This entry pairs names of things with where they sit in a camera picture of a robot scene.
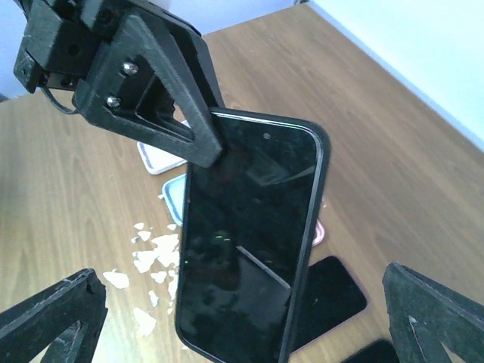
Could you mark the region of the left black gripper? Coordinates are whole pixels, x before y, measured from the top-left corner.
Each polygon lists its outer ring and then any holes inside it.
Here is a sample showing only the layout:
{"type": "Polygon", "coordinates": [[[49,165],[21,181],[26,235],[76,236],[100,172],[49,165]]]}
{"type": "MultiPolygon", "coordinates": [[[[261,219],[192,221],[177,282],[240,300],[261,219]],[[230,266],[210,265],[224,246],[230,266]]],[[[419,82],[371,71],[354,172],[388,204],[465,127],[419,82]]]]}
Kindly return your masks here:
{"type": "Polygon", "coordinates": [[[119,24],[124,1],[16,5],[26,27],[14,75],[29,93],[77,87],[73,105],[93,126],[198,166],[219,158],[210,111],[223,98],[208,46],[192,25],[167,13],[127,13],[119,24]]]}

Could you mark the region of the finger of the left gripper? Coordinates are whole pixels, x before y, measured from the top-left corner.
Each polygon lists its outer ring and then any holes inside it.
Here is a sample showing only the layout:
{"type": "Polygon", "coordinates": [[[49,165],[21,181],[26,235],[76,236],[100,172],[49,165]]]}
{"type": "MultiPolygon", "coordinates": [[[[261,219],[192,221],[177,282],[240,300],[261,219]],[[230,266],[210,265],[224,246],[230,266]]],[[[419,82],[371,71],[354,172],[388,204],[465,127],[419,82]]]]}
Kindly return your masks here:
{"type": "Polygon", "coordinates": [[[160,8],[150,11],[150,65],[158,78],[158,113],[208,113],[223,107],[212,58],[201,34],[188,22],[160,8]]]}

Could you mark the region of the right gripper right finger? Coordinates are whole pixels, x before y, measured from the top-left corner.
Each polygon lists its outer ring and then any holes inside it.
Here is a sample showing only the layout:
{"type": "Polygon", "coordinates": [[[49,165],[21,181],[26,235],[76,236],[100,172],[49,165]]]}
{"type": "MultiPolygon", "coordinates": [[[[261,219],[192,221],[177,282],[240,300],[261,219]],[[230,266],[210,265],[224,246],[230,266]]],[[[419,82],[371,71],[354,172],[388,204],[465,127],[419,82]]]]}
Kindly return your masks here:
{"type": "Polygon", "coordinates": [[[383,276],[389,332],[401,362],[483,361],[483,306],[391,262],[383,276]]]}

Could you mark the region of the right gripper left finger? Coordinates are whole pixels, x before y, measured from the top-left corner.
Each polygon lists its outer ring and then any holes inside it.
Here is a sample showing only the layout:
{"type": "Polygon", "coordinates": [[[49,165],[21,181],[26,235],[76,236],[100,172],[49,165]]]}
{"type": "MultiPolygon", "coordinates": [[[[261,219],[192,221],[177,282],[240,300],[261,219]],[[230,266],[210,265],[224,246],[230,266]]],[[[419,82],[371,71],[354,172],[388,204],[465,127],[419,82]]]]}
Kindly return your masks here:
{"type": "Polygon", "coordinates": [[[107,317],[106,287],[84,268],[1,313],[1,361],[91,362],[107,317]]]}

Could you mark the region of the black phone from blue case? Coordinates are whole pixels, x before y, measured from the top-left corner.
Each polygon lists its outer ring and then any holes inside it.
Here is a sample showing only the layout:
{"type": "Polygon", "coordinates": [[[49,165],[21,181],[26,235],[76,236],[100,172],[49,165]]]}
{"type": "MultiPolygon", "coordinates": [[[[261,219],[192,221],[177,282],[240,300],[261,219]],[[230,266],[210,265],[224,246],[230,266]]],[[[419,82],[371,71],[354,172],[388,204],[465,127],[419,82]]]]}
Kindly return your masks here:
{"type": "Polygon", "coordinates": [[[343,363],[399,363],[399,357],[389,340],[376,340],[349,356],[343,363]]]}

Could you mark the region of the purple black phone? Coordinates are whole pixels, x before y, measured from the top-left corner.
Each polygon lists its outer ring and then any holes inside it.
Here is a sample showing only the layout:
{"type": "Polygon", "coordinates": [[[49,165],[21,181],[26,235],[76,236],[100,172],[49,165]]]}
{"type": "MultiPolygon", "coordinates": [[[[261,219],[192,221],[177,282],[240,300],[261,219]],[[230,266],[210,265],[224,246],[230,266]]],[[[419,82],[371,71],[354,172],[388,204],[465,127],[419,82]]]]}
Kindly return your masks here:
{"type": "Polygon", "coordinates": [[[309,267],[293,351],[297,352],[368,305],[360,286],[336,256],[309,267]]]}

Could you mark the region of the pink phone case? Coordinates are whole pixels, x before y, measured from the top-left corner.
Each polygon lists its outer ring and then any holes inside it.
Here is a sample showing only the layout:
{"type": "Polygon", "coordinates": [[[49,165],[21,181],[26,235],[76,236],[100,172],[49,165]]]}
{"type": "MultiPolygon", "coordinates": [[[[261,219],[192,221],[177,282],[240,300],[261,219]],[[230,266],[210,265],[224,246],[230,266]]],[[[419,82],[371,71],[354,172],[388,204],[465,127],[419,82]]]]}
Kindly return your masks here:
{"type": "Polygon", "coordinates": [[[313,237],[312,246],[316,247],[317,245],[319,245],[323,241],[324,236],[325,236],[324,226],[322,225],[321,221],[318,219],[315,225],[315,234],[313,237]]]}

